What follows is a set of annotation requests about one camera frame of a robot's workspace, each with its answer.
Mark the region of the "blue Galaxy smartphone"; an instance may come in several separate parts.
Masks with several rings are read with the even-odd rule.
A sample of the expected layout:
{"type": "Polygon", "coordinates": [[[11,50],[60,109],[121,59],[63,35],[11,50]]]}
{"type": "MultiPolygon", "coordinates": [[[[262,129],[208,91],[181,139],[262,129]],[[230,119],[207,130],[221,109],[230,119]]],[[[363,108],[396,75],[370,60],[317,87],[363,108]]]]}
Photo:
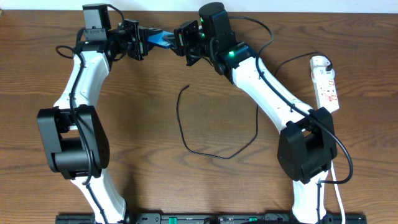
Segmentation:
{"type": "Polygon", "coordinates": [[[174,35],[174,33],[167,32],[167,31],[163,30],[162,39],[147,39],[147,43],[154,45],[156,47],[162,47],[164,49],[169,49],[171,47],[169,46],[169,44],[166,41],[164,41],[165,35],[174,35]]]}

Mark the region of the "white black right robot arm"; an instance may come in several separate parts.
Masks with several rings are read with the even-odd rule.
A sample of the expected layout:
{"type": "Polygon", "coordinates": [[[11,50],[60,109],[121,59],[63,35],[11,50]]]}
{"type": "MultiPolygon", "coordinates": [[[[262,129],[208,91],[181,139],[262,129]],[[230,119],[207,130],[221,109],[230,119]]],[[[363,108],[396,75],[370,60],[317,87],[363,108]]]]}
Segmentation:
{"type": "Polygon", "coordinates": [[[292,213],[300,223],[320,223],[326,216],[323,187],[337,155],[331,113],[313,109],[274,78],[259,54],[237,40],[223,3],[205,4],[199,16],[164,39],[177,55],[186,57],[189,66],[201,58],[209,60],[218,74],[268,115],[279,132],[277,159],[293,181],[292,213]]]}

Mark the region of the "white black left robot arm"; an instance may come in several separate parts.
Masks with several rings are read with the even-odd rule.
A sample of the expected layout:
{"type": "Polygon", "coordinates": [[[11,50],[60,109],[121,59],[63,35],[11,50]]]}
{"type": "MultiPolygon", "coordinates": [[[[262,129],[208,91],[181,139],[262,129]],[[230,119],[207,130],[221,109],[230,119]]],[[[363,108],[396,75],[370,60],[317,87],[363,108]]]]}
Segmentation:
{"type": "Polygon", "coordinates": [[[142,60],[155,46],[169,47],[161,29],[122,19],[112,29],[110,4],[83,6],[85,27],[70,48],[74,66],[61,97],[37,115],[50,170],[76,185],[94,214],[65,215],[57,223],[137,223],[108,171],[108,138],[96,112],[101,87],[114,62],[125,55],[142,60]]]}

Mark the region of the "white power strip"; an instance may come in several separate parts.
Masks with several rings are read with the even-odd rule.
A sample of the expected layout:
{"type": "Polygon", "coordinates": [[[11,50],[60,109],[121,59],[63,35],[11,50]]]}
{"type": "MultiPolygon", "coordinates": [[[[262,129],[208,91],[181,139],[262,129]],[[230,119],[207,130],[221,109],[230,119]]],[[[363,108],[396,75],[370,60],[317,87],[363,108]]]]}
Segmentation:
{"type": "Polygon", "coordinates": [[[318,108],[326,108],[330,113],[340,108],[336,86],[335,71],[331,62],[322,55],[310,59],[311,79],[314,85],[318,108]]]}

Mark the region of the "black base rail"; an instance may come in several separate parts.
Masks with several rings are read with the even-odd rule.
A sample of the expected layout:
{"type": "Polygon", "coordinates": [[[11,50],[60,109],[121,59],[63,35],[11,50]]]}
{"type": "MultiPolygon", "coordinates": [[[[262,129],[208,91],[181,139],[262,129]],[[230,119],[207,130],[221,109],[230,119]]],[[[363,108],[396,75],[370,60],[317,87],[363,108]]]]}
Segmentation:
{"type": "MultiPolygon", "coordinates": [[[[57,215],[56,224],[72,223],[102,223],[96,221],[95,215],[57,215]]],[[[300,223],[292,213],[266,213],[257,215],[161,215],[159,213],[126,214],[123,220],[118,222],[108,219],[108,223],[133,223],[133,224],[237,224],[237,223],[300,223]]],[[[327,213],[320,223],[337,224],[343,223],[341,215],[327,213]]],[[[348,224],[367,224],[365,215],[346,215],[348,224]]]]}

